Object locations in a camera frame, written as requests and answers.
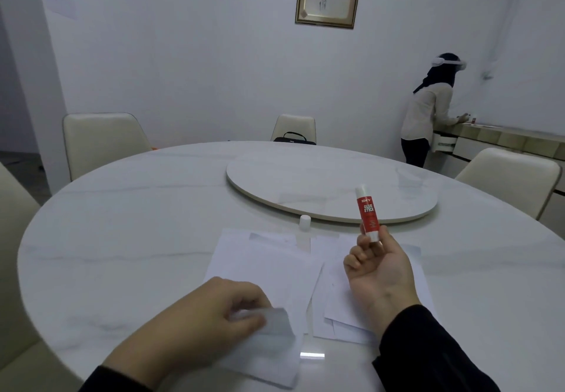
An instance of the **hand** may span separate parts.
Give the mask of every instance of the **hand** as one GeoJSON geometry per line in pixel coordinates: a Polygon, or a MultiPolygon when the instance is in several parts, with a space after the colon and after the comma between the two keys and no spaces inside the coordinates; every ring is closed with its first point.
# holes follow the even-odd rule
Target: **hand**
{"type": "Polygon", "coordinates": [[[260,315],[228,320],[261,307],[271,303],[257,285],[214,277],[135,331],[103,365],[156,388],[175,369],[212,363],[263,328],[260,315]]]}
{"type": "Polygon", "coordinates": [[[466,123],[467,120],[469,120],[469,114],[465,113],[461,117],[459,117],[459,120],[457,120],[457,123],[466,123]]]}
{"type": "Polygon", "coordinates": [[[421,304],[416,294],[412,266],[406,253],[381,225],[380,239],[371,243],[363,224],[357,246],[343,259],[349,287],[381,338],[386,327],[407,307],[421,304]]]}

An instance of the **headscarf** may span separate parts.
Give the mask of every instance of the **headscarf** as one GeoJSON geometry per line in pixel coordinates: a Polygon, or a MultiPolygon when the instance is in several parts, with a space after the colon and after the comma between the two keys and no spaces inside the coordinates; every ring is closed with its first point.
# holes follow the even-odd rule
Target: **headscarf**
{"type": "MultiPolygon", "coordinates": [[[[460,60],[459,57],[453,53],[443,53],[439,57],[445,60],[460,60]]],[[[457,65],[447,63],[444,63],[443,65],[440,65],[438,67],[432,67],[428,71],[428,76],[424,78],[422,84],[420,84],[418,88],[413,91],[413,93],[416,93],[418,90],[431,86],[435,83],[447,83],[451,87],[453,87],[456,82],[457,70],[457,65]]]]}

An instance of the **white blouse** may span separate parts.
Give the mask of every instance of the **white blouse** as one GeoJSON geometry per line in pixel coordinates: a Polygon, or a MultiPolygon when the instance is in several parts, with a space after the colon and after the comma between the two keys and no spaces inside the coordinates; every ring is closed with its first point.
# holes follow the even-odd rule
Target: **white blouse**
{"type": "Polygon", "coordinates": [[[457,118],[448,116],[453,88],[447,83],[436,83],[417,91],[408,104],[400,138],[408,141],[426,138],[432,145],[433,124],[452,126],[457,118]]]}

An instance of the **black pants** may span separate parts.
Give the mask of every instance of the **black pants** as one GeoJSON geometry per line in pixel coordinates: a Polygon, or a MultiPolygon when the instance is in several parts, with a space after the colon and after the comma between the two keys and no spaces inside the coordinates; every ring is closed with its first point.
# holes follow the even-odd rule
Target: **black pants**
{"type": "Polygon", "coordinates": [[[402,151],[406,156],[406,163],[418,166],[419,168],[424,167],[426,162],[426,156],[429,151],[429,142],[426,138],[412,139],[408,141],[407,139],[401,139],[402,151]]]}

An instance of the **gold frame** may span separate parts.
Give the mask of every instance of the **gold frame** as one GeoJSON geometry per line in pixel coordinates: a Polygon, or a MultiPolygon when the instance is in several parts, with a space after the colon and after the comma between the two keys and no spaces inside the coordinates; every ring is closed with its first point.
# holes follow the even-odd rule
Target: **gold frame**
{"type": "Polygon", "coordinates": [[[349,0],[348,17],[338,19],[336,17],[326,17],[319,15],[308,15],[306,13],[306,0],[296,0],[296,16],[294,23],[303,23],[307,25],[336,26],[338,28],[353,29],[355,24],[355,15],[357,13],[357,1],[349,0]]]}

